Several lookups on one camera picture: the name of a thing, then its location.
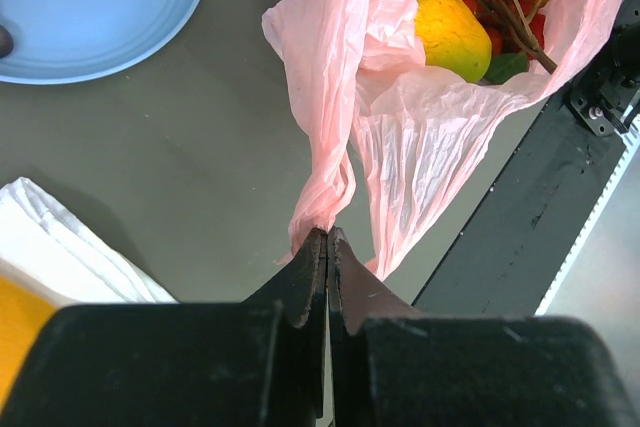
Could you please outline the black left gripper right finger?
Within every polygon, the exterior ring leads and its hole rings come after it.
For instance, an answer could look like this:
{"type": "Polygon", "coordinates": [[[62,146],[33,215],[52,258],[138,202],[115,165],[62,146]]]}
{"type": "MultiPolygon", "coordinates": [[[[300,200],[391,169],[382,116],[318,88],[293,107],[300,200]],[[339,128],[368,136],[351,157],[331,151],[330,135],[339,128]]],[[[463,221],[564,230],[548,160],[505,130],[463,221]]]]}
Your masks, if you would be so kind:
{"type": "Polygon", "coordinates": [[[327,237],[337,426],[635,426],[602,339],[567,317],[434,317],[327,237]]]}

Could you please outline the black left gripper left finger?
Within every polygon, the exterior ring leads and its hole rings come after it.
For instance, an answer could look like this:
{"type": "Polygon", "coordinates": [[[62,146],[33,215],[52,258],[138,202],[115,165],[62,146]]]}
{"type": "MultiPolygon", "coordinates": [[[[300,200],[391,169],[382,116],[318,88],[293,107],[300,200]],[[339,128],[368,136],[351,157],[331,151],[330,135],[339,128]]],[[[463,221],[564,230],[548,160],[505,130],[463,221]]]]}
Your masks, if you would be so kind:
{"type": "Polygon", "coordinates": [[[312,426],[323,414],[327,240],[237,303],[84,304],[40,330],[5,426],[312,426]]]}

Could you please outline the pink plastic bag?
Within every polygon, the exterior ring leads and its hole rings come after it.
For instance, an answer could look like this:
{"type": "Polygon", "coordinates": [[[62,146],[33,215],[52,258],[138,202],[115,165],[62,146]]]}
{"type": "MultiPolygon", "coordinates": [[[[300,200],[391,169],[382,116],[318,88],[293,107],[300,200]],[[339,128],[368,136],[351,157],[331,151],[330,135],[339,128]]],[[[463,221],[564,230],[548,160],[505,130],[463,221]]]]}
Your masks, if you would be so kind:
{"type": "Polygon", "coordinates": [[[329,229],[351,201],[348,152],[364,168],[375,250],[391,274],[454,199],[500,122],[558,91],[608,40],[622,0],[550,0],[545,50],[496,87],[428,66],[414,34],[415,0],[282,0],[262,18],[284,63],[292,113],[308,135],[312,171],[289,224],[293,249],[329,229]]]}

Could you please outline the orange green mango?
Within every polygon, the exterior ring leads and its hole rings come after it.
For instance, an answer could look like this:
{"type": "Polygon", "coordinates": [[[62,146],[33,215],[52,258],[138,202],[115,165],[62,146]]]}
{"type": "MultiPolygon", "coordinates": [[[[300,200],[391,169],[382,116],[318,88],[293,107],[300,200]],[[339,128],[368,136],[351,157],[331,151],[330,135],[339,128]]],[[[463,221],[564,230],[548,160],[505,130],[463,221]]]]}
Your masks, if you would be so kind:
{"type": "Polygon", "coordinates": [[[426,64],[454,72],[475,83],[486,74],[492,43],[484,27],[462,0],[416,0],[415,33],[426,64]]]}

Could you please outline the dark grapes bunch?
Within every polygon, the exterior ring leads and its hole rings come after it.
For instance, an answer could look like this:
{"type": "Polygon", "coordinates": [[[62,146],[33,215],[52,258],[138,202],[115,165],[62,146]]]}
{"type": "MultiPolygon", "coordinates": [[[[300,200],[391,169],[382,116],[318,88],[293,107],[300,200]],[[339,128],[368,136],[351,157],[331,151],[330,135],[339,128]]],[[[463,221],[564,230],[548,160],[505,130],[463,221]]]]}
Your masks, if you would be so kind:
{"type": "Polygon", "coordinates": [[[0,26],[0,58],[5,58],[14,50],[14,40],[11,33],[0,26]]]}

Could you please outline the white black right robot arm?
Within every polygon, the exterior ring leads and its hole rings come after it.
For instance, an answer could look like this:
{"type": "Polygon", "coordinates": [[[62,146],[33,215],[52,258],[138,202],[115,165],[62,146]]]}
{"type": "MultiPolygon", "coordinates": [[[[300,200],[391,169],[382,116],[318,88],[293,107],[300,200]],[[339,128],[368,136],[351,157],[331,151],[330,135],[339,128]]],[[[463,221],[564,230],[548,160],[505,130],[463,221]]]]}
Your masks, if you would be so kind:
{"type": "Polygon", "coordinates": [[[565,105],[597,137],[626,134],[639,115],[639,0],[624,0],[608,41],[569,84],[565,105]]]}

